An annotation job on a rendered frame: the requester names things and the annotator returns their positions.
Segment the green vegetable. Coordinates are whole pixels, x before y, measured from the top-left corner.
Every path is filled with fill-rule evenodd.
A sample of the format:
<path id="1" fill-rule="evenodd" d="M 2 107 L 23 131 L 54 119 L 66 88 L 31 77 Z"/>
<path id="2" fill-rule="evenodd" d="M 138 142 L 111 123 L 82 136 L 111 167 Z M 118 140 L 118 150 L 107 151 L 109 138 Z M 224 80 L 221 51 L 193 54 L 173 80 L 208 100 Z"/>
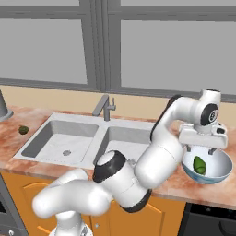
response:
<path id="1" fill-rule="evenodd" d="M 206 163 L 198 156 L 194 157 L 194 163 L 193 163 L 194 171 L 198 174 L 205 175 L 207 171 L 207 165 Z"/>

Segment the orange cupboard door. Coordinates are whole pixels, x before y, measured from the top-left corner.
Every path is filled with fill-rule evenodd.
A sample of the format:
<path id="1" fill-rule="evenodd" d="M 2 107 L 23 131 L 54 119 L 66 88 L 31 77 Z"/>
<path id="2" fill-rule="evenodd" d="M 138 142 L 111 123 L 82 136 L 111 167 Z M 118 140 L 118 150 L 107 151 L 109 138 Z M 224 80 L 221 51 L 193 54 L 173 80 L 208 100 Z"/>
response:
<path id="1" fill-rule="evenodd" d="M 29 236 L 49 236 L 56 226 L 55 217 L 37 217 L 31 204 L 33 197 L 52 181 L 6 172 L 2 176 Z M 184 208 L 182 201 L 151 196 L 137 213 L 127 213 L 112 201 L 104 215 L 82 218 L 94 236 L 178 236 Z"/>

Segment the white and blue bowl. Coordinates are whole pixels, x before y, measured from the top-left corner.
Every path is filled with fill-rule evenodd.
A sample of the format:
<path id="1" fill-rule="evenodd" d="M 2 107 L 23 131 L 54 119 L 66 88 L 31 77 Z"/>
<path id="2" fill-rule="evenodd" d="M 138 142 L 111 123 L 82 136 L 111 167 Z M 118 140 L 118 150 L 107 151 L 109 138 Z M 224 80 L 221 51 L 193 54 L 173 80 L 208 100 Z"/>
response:
<path id="1" fill-rule="evenodd" d="M 185 151 L 182 166 L 186 174 L 198 183 L 214 184 L 226 179 L 232 172 L 233 163 L 230 156 L 221 149 L 216 149 L 213 155 L 208 155 L 209 147 L 192 146 L 191 152 Z M 194 157 L 200 157 L 206 163 L 206 174 L 194 171 Z"/>

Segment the grey window frame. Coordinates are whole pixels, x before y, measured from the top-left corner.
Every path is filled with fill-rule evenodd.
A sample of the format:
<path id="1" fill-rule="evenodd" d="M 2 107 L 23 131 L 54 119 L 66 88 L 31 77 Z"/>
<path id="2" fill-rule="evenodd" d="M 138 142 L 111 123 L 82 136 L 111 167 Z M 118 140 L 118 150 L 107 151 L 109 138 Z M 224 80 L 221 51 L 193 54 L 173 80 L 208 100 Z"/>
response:
<path id="1" fill-rule="evenodd" d="M 236 0 L 0 0 L 0 85 L 236 103 Z"/>

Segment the black dishwasher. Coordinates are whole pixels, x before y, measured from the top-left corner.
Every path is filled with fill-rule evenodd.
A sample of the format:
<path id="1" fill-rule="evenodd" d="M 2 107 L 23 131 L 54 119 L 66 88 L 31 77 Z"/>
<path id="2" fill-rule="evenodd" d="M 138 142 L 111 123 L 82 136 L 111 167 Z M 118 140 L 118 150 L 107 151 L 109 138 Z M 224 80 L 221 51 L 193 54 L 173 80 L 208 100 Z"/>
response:
<path id="1" fill-rule="evenodd" d="M 187 203 L 177 236 L 236 236 L 236 210 Z"/>

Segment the grey oven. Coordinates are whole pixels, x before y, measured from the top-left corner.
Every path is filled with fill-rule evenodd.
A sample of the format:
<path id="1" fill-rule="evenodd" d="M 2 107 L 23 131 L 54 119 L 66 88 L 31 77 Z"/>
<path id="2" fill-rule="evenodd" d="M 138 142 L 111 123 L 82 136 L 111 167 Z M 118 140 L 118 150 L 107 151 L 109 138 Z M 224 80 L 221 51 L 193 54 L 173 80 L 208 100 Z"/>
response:
<path id="1" fill-rule="evenodd" d="M 0 234 L 3 236 L 29 236 L 1 174 Z"/>

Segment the grey tap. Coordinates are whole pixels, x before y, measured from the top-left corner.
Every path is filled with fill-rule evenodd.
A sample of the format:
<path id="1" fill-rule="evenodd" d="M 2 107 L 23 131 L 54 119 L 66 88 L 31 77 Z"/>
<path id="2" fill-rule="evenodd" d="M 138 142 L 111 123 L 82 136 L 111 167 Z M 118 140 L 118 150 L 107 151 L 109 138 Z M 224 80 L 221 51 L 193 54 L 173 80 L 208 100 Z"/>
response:
<path id="1" fill-rule="evenodd" d="M 97 106 L 95 107 L 92 115 L 93 116 L 99 116 L 101 112 L 103 112 L 103 119 L 106 122 L 110 121 L 110 111 L 115 111 L 116 110 L 116 105 L 110 104 L 109 100 L 109 95 L 104 94 L 101 98 L 100 101 L 98 102 Z"/>

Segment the grey cylindrical appliance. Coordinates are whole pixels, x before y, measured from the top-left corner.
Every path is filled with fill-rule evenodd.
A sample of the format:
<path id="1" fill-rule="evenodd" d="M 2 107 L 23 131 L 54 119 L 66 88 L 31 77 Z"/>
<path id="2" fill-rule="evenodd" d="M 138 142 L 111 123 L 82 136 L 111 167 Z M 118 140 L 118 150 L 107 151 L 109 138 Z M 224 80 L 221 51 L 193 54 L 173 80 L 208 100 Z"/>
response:
<path id="1" fill-rule="evenodd" d="M 3 122 L 13 116 L 13 112 L 6 106 L 3 93 L 0 89 L 0 122 Z"/>

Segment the grey double sink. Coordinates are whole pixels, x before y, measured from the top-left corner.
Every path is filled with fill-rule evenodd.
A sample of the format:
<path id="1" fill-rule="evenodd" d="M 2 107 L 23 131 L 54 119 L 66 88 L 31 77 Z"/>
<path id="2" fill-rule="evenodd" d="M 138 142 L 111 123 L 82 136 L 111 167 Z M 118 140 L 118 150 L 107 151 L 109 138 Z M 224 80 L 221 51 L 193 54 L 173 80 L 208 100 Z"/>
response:
<path id="1" fill-rule="evenodd" d="M 118 150 L 133 162 L 150 144 L 152 123 L 53 113 L 15 154 L 17 159 L 92 170 L 100 156 Z"/>

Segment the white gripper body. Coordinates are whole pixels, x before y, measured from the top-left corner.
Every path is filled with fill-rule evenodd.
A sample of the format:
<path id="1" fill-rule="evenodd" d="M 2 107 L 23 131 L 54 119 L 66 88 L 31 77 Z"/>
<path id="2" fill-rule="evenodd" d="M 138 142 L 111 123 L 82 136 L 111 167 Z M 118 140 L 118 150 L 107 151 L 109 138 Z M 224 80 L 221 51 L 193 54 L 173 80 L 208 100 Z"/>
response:
<path id="1" fill-rule="evenodd" d="M 225 149 L 228 146 L 227 132 L 222 128 L 217 128 L 216 132 L 211 135 L 198 134 L 194 129 L 183 129 L 179 134 L 179 141 L 188 146 L 221 149 Z"/>

